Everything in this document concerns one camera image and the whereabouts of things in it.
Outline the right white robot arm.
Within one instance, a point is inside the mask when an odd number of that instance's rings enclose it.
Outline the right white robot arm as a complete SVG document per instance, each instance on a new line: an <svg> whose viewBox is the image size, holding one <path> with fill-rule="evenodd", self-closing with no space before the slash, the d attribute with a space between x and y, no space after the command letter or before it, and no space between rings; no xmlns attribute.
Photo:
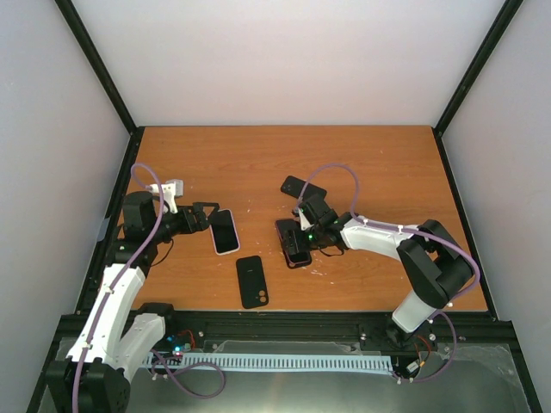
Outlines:
<svg viewBox="0 0 551 413"><path fill-rule="evenodd" d="M480 267L433 219L421 225L397 225L357 215L341 215L314 195L294 210L295 218L278 229L285 256L313 251L361 250L401 262L412 290L393 311L393 323L416 331L480 280Z"/></svg>

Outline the black phone case front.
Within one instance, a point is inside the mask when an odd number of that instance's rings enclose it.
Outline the black phone case front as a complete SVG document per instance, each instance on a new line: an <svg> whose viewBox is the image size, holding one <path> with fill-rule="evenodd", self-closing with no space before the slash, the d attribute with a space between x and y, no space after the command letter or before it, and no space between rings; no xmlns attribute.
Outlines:
<svg viewBox="0 0 551 413"><path fill-rule="evenodd" d="M268 288L260 256L247 256L236 261L238 287L242 307L246 310L269 303Z"/></svg>

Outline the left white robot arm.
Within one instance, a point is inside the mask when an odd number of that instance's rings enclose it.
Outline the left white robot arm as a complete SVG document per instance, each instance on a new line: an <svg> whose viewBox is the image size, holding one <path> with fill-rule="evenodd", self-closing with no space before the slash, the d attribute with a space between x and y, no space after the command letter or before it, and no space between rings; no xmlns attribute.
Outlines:
<svg viewBox="0 0 551 413"><path fill-rule="evenodd" d="M171 304L142 305L127 323L158 245L205 231L219 209L215 202L178 206L169 192L139 191L124 198L123 236L109 247L96 301L67 356L46 370L57 412L127 410L133 377L150 350L170 346L179 336Z"/></svg>

